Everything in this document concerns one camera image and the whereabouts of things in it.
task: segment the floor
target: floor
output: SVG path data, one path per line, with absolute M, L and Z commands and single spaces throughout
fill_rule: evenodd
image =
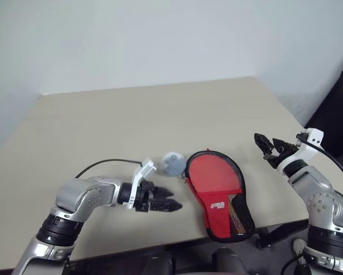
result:
M 73 263 L 72 270 L 73 274 L 81 275 L 141 275 L 147 257 L 157 253 L 168 253 L 175 260 L 176 274 L 212 271 L 212 254 L 218 248 L 227 247 L 241 257 L 249 272 L 259 273 L 260 275 L 276 275 L 280 273 L 283 265 L 293 256 L 290 248 L 291 240 L 293 238 L 306 239 L 306 235 L 307 230 L 304 230 L 263 250 L 255 247 L 255 240 L 258 235 L 254 235 L 243 242 L 227 244 L 203 239 L 187 244 L 156 247 L 81 261 Z M 295 264 L 292 264 L 285 274 L 293 274 L 294 267 Z

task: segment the table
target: table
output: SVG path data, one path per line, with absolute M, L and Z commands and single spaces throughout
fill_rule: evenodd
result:
M 0 269 L 13 268 L 47 217 L 64 181 L 106 158 L 154 161 L 210 148 L 242 169 L 257 227 L 307 218 L 303 202 L 263 159 L 254 133 L 294 142 L 302 127 L 252 77 L 41 96 L 0 150 Z M 311 162 L 343 193 L 343 175 L 326 157 Z M 130 181 L 132 164 L 106 163 L 86 175 Z M 155 175 L 175 193 L 174 213 L 99 207 L 72 259 L 205 237 L 198 202 L 178 178 Z

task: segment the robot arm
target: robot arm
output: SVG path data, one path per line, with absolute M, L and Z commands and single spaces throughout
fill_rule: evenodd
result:
M 323 133 L 309 128 L 299 134 L 315 146 L 320 146 Z M 317 151 L 298 142 L 297 146 L 255 134 L 255 143 L 266 159 L 289 183 L 304 201 L 309 213 L 309 235 L 304 257 L 312 274 L 327 274 L 335 270 L 343 274 L 343 195 L 308 161 Z
M 120 180 L 106 176 L 66 182 L 12 275 L 34 274 L 28 271 L 31 264 L 40 270 L 40 274 L 46 271 L 62 274 L 83 224 L 98 206 L 114 206 L 118 202 L 128 209 L 135 207 L 136 211 L 171 212 L 182 208 L 180 203 L 167 198 L 173 193 L 144 180 L 155 170 L 153 162 L 147 159 L 135 171 L 132 184 L 122 184 Z

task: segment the white wall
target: white wall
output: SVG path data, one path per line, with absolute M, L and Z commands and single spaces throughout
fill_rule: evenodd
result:
M 0 0 L 0 146 L 40 94 L 240 76 L 304 124 L 342 68 L 343 0 Z

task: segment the beige table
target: beige table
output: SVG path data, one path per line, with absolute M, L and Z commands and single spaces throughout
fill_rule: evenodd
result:
M 0 269 L 16 265 L 48 215 L 58 188 L 105 158 L 155 161 L 169 151 L 210 148 L 241 167 L 257 227 L 307 218 L 296 193 L 263 159 L 255 132 L 295 141 L 301 126 L 254 78 L 42 96 L 0 150 Z M 324 156 L 311 162 L 343 193 L 343 175 Z M 102 164 L 86 175 L 130 181 L 132 164 Z M 177 178 L 155 175 L 183 204 L 174 213 L 101 207 L 72 259 L 205 237 L 201 209 Z

